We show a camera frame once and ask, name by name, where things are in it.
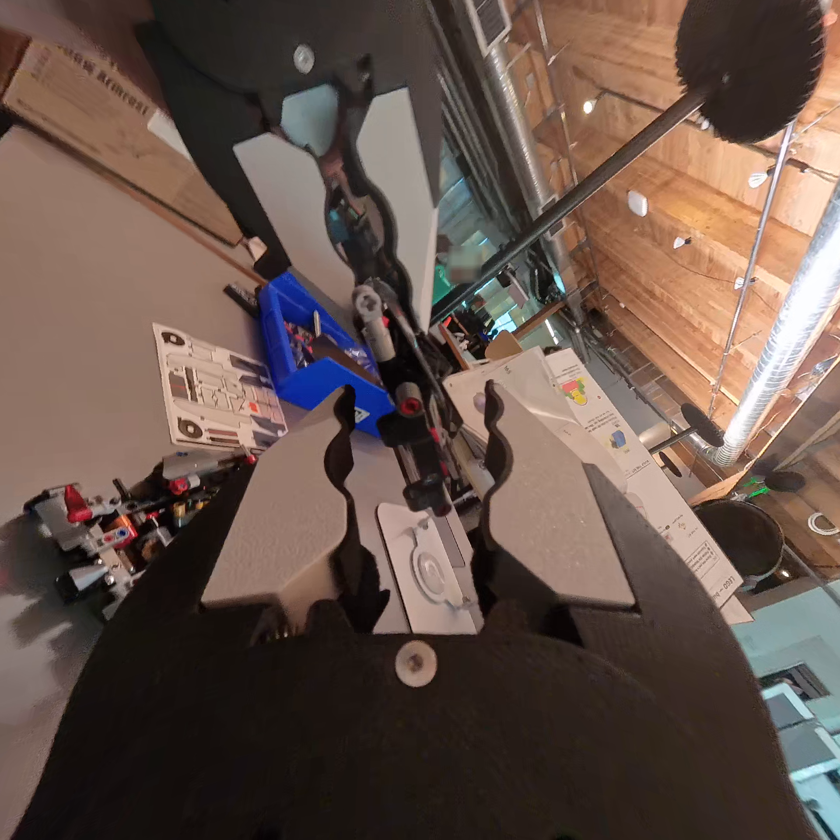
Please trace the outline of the lego sticker sheet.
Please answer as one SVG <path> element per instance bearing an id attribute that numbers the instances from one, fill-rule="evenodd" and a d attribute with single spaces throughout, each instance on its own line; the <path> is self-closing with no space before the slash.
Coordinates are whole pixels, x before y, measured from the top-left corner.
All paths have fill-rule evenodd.
<path id="1" fill-rule="evenodd" d="M 264 364 L 156 322 L 152 330 L 175 445 L 260 453 L 287 434 Z"/>

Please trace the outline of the large black fuzzy disc pole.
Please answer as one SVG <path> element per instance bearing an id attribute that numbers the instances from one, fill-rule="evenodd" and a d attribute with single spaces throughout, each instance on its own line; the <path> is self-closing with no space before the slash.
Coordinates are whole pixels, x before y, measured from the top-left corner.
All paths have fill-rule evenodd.
<path id="1" fill-rule="evenodd" d="M 820 2 L 688 2 L 675 40 L 682 96 L 486 260 L 466 289 L 436 304 L 432 323 L 443 321 L 690 116 L 699 113 L 719 139 L 733 144 L 757 143 L 782 130 L 816 89 L 825 56 Z"/>

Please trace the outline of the small black fuzzy disc pole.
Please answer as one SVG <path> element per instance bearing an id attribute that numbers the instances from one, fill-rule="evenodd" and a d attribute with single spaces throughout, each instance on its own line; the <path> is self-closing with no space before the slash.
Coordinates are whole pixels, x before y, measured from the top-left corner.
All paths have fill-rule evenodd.
<path id="1" fill-rule="evenodd" d="M 676 431 L 676 422 L 670 418 L 664 420 L 665 428 L 668 431 L 666 437 L 657 440 L 653 445 L 646 445 L 648 453 L 655 458 L 660 456 L 659 466 L 669 471 L 677 478 L 683 473 L 672 458 L 668 457 L 665 450 L 671 449 L 683 440 L 696 436 L 706 448 L 716 449 L 723 446 L 723 432 L 703 411 L 691 402 L 682 403 L 679 412 L 688 424 L 687 427 Z"/>

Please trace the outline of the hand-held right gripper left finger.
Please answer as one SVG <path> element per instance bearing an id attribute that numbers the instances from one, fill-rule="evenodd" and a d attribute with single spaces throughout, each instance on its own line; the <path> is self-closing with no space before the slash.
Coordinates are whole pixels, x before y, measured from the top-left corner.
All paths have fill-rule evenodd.
<path id="1" fill-rule="evenodd" d="M 328 395 L 258 458 L 202 604 L 268 603 L 306 613 L 360 600 L 364 546 L 347 479 L 354 467 L 352 386 Z"/>

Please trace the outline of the small blue parts bin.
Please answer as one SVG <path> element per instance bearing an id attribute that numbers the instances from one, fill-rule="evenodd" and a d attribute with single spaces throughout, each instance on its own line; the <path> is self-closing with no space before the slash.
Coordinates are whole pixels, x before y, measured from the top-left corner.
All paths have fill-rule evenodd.
<path id="1" fill-rule="evenodd" d="M 379 438 L 378 420 L 393 404 L 372 372 L 348 355 L 361 350 L 327 309 L 287 271 L 258 296 L 266 361 L 278 396 L 312 410 L 344 385 L 355 392 L 355 426 Z"/>

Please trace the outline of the grey ceiling duct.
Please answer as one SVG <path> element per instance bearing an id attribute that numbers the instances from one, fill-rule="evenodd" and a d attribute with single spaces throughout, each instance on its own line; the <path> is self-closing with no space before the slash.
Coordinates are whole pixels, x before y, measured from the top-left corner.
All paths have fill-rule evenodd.
<path id="1" fill-rule="evenodd" d="M 547 178 L 512 75 L 508 43 L 496 41 L 484 57 L 485 81 L 495 110 L 498 128 L 512 168 L 532 218 L 538 217 L 557 198 Z M 578 287 L 572 259 L 559 233 L 545 233 L 541 246 L 546 253 L 555 284 L 565 293 Z"/>

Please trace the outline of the lego car model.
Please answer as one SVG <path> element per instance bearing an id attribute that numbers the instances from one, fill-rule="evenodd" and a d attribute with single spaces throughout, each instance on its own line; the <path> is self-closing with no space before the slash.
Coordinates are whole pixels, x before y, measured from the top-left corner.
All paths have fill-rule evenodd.
<path id="1" fill-rule="evenodd" d="M 87 602 L 102 623 L 111 620 L 151 562 L 257 459 L 244 447 L 179 450 L 132 487 L 114 479 L 111 498 L 85 496 L 77 482 L 29 498 L 24 514 L 68 562 L 55 581 L 63 603 Z"/>

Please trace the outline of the white booklet stand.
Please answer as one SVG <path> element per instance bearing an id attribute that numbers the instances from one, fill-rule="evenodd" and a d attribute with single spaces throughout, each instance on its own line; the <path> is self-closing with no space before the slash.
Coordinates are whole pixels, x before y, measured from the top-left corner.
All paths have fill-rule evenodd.
<path id="1" fill-rule="evenodd" d="M 478 634 L 476 591 L 449 520 L 388 502 L 375 516 L 409 632 Z"/>

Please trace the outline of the black bucket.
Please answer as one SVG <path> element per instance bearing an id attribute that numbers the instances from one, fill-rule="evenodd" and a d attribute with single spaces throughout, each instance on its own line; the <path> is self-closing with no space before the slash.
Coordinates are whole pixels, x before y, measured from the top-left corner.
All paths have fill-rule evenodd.
<path id="1" fill-rule="evenodd" d="M 751 592 L 780 568 L 784 534 L 773 517 L 745 500 L 708 500 L 692 508 Z"/>

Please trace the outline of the printed instruction sheet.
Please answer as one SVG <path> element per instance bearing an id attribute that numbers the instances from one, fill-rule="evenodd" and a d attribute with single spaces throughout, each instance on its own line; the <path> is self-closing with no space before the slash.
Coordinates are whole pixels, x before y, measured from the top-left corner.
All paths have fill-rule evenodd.
<path id="1" fill-rule="evenodd" d="M 629 499 L 690 568 L 727 623 L 753 623 L 737 596 L 741 575 L 637 435 L 652 426 L 651 417 L 642 424 L 644 404 L 626 385 L 603 388 L 607 377 L 598 377 L 571 349 L 557 350 L 545 361 L 577 422 L 623 473 Z"/>

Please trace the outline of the grey black lego assembly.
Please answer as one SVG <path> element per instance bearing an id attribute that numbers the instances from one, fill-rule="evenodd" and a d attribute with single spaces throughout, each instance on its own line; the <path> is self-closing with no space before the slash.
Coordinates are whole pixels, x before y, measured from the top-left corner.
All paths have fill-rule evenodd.
<path id="1" fill-rule="evenodd" d="M 414 469 L 402 491 L 407 506 L 442 516 L 455 505 L 452 487 L 461 485 L 470 485 L 479 499 L 477 480 L 451 476 L 463 417 L 445 395 L 433 349 L 412 325 L 396 289 L 373 276 L 355 285 L 351 304 L 385 388 L 388 407 L 375 423 L 381 442 L 392 451 L 404 449 Z"/>

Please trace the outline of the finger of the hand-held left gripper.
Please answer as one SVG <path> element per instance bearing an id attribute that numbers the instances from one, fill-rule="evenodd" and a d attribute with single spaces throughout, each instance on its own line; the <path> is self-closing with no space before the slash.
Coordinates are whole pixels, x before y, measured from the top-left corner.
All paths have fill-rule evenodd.
<path id="1" fill-rule="evenodd" d="M 438 201 L 429 184 L 408 87 L 373 97 L 356 141 L 367 180 L 385 205 L 386 250 L 407 276 L 420 329 L 431 320 Z"/>
<path id="2" fill-rule="evenodd" d="M 355 276 L 329 236 L 327 190 L 316 160 L 273 133 L 238 143 L 234 153 L 292 272 L 336 320 L 351 322 Z"/>

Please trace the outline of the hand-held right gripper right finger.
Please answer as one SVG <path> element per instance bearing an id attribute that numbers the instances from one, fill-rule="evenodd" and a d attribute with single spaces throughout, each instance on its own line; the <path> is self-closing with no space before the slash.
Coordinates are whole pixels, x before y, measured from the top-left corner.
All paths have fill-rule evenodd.
<path id="1" fill-rule="evenodd" d="M 533 412 L 498 380 L 486 383 L 486 466 L 478 586 L 536 606 L 632 607 L 635 597 L 599 507 L 625 501 L 614 460 L 575 418 Z"/>

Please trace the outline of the brown cardboard box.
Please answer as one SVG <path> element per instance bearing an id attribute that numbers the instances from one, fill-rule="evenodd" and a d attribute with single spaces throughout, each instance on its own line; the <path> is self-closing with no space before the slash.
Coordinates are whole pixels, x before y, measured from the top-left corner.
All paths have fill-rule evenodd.
<path id="1" fill-rule="evenodd" d="M 1 34 L 2 107 L 206 233 L 242 238 L 169 116 L 109 59 Z"/>

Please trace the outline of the silver ventilation duct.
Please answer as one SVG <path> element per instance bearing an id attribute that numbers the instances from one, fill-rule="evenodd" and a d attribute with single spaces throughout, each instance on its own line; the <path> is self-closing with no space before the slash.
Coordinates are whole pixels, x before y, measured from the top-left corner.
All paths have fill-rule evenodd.
<path id="1" fill-rule="evenodd" d="M 831 321 L 838 302 L 839 184 L 835 184 L 723 443 L 715 451 L 717 466 L 728 468 L 739 460 Z"/>

